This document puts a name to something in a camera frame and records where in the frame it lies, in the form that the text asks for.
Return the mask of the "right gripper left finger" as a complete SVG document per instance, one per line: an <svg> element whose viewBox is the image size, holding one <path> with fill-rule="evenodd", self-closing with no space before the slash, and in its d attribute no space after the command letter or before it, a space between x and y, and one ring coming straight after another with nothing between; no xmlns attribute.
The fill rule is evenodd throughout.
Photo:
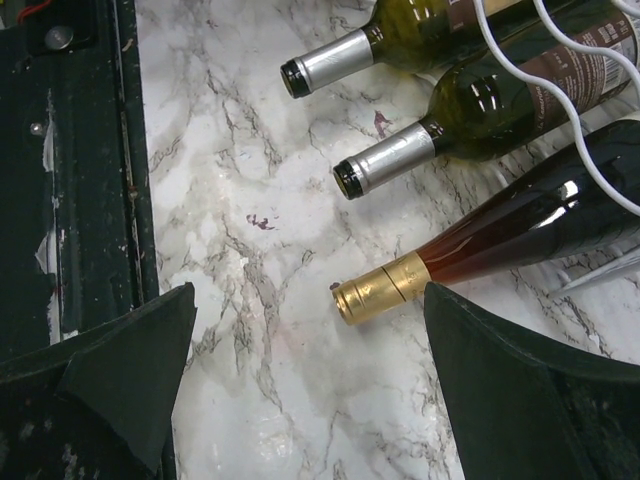
<svg viewBox="0 0 640 480"><path fill-rule="evenodd" d="M187 282L3 362L2 478L174 478L166 447L196 311Z"/></svg>

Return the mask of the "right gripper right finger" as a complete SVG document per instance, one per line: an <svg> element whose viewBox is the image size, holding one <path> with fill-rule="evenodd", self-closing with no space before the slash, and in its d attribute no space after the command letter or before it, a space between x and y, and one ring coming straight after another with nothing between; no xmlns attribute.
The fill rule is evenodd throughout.
<svg viewBox="0 0 640 480"><path fill-rule="evenodd" d="M636 479L639 368L425 290L425 326L468 479Z"/></svg>

